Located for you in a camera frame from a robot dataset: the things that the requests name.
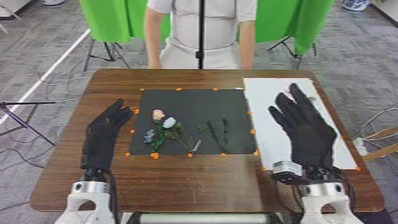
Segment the white cloth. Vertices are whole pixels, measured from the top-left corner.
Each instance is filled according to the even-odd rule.
[[[149,0],[147,7],[172,13],[172,31],[162,52],[163,68],[197,68],[199,0]],[[238,22],[256,20],[257,0],[206,0],[204,68],[238,69]]]

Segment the person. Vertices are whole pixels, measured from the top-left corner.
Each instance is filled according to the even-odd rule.
[[[204,69],[252,69],[257,0],[208,0]],[[160,54],[160,25],[170,14],[170,36]],[[149,0],[146,9],[149,69],[195,69],[199,0]]]

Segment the green backdrop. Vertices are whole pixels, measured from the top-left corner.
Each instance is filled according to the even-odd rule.
[[[295,53],[304,54],[316,42],[334,0],[257,0],[256,41],[295,37]],[[90,35],[98,41],[130,42],[144,38],[147,0],[80,0]],[[162,38],[170,32],[170,17]]]

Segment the white flower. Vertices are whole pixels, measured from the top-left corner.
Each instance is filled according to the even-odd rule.
[[[163,128],[172,128],[176,123],[178,123],[178,121],[176,121],[174,117],[170,117],[163,122]]]

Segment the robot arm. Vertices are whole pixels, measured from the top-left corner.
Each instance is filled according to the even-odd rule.
[[[82,152],[82,169],[85,171],[80,181],[71,187],[67,208],[55,224],[119,224],[115,207],[114,214],[110,212],[110,201],[115,197],[110,195],[110,190],[115,186],[106,183],[105,174],[114,178],[110,163],[115,139],[121,127],[133,116],[130,108],[121,107],[122,100],[119,99],[87,127]],[[80,211],[80,206],[87,202],[94,203],[96,208],[90,211]]]
[[[359,224],[362,222],[352,214],[350,198],[341,184],[341,170],[332,166],[336,131],[297,84],[289,86],[289,94],[293,99],[281,93],[275,99],[277,108],[268,108],[289,137],[293,161],[273,164],[272,178],[284,184],[300,186],[302,224]],[[336,213],[323,215],[321,208],[327,204]]]

